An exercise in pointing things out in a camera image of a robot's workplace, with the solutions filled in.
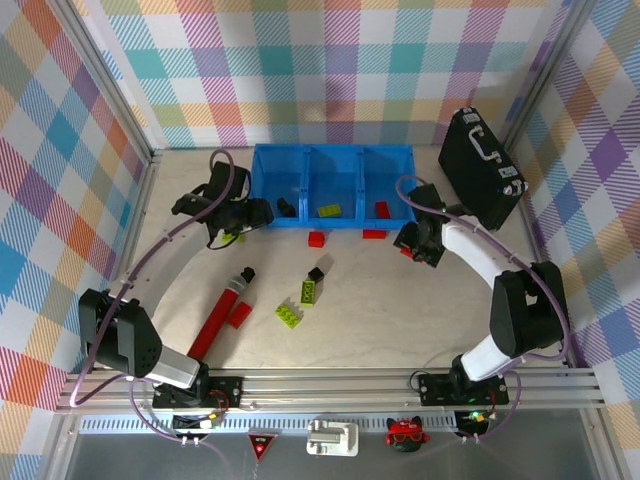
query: triangle sticker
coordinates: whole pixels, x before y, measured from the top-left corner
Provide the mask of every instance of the triangle sticker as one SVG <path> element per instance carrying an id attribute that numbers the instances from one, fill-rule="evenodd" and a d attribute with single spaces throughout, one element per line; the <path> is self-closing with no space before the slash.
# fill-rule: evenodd
<path id="1" fill-rule="evenodd" d="M 249 441 L 253 447 L 253 453 L 256 454 L 256 460 L 259 462 L 262 457 L 267 453 L 268 448 L 271 446 L 277 435 L 270 435 L 267 433 L 250 433 Z"/>

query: plaid wallpaper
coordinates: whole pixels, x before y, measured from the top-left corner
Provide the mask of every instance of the plaid wallpaper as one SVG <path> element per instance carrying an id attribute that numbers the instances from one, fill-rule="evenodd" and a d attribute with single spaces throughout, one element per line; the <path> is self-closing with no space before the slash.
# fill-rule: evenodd
<path id="1" fill-rule="evenodd" d="M 75 2 L 161 148 L 441 143 L 452 112 L 471 103 L 499 127 L 519 73 L 539 58 L 546 33 L 539 22 L 561 4 Z"/>
<path id="2" fill-rule="evenodd" d="M 640 0 L 601 0 L 516 149 L 577 351 L 640 478 Z"/>
<path id="3" fill-rule="evenodd" d="M 35 476 L 143 161 L 45 0 L 0 2 L 0 479 Z"/>
<path id="4" fill-rule="evenodd" d="M 505 139 L 507 134 L 509 133 L 509 129 L 513 126 L 513 122 L 518 117 L 518 114 L 522 110 L 522 105 L 527 98 L 527 95 L 531 91 L 531 87 L 534 85 L 536 80 L 540 75 L 540 71 L 547 63 L 549 56 L 551 54 L 551 50 L 553 48 L 554 43 L 556 42 L 558 35 L 562 31 L 562 27 L 564 26 L 565 20 L 573 6 L 575 0 L 563 0 L 562 5 L 556 12 L 556 15 L 553 19 L 549 30 L 547 31 L 547 35 L 544 37 L 542 44 L 540 45 L 540 49 L 536 56 L 531 62 L 529 67 L 529 71 L 527 72 L 520 89 L 518 90 L 518 94 L 513 100 L 511 104 L 511 108 L 509 108 L 509 112 L 507 113 L 507 117 L 500 129 L 500 133 L 498 138 Z"/>

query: small black block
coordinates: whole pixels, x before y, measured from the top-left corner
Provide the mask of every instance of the small black block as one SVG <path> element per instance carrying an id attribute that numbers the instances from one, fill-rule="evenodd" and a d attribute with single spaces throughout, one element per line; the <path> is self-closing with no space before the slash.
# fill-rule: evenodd
<path id="1" fill-rule="evenodd" d="M 313 280 L 315 283 L 319 283 L 324 278 L 324 273 L 318 267 L 315 267 L 309 272 L 309 280 Z"/>

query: metal rail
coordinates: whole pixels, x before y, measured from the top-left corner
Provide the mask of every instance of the metal rail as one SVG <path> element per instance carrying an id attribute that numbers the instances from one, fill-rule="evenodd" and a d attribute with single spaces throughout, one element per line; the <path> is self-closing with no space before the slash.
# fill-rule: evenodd
<path id="1" fill-rule="evenodd" d="M 415 369 L 224 369 L 212 370 L 214 376 L 244 378 L 241 413 L 368 413 L 402 411 L 471 410 L 474 407 L 422 407 L 418 394 L 409 386 Z M 429 373 L 447 373 L 447 369 L 427 369 Z M 518 408 L 602 408 L 604 398 L 593 371 L 589 368 L 522 368 L 522 396 Z M 95 371 L 88 376 L 81 395 L 96 388 L 114 373 Z M 59 413 L 71 412 L 69 395 L 75 382 L 69 376 L 58 404 Z M 511 391 L 512 376 L 505 377 Z M 74 410 L 74 413 L 112 414 L 130 412 L 129 382 L 116 382 Z M 142 408 L 151 408 L 153 389 L 137 383 L 134 398 Z M 158 410 L 205 414 L 208 410 Z"/>

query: red block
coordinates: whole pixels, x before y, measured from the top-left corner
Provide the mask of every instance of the red block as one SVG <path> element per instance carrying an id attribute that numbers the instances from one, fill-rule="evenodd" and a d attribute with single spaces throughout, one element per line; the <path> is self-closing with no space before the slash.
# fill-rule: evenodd
<path id="1" fill-rule="evenodd" d="M 322 248 L 326 242 L 324 233 L 322 232 L 309 232 L 309 246 L 313 248 Z"/>
<path id="2" fill-rule="evenodd" d="M 409 250 L 407 247 L 402 247 L 400 249 L 400 253 L 403 254 L 403 255 L 406 255 L 411 260 L 413 260 L 413 253 L 411 253 L 411 250 Z"/>
<path id="3" fill-rule="evenodd" d="M 367 240 L 384 240 L 387 238 L 387 232 L 385 230 L 363 230 L 362 238 Z"/>
<path id="4" fill-rule="evenodd" d="M 376 202 L 376 215 L 380 219 L 390 219 L 391 212 L 389 212 L 389 204 L 387 204 L 387 202 Z"/>
<path id="5" fill-rule="evenodd" d="M 251 308 L 251 305 L 240 302 L 240 304 L 233 309 L 231 315 L 229 315 L 227 323 L 235 329 L 240 328 L 240 325 L 242 325 L 242 322 L 247 319 L 252 310 L 253 308 Z"/>

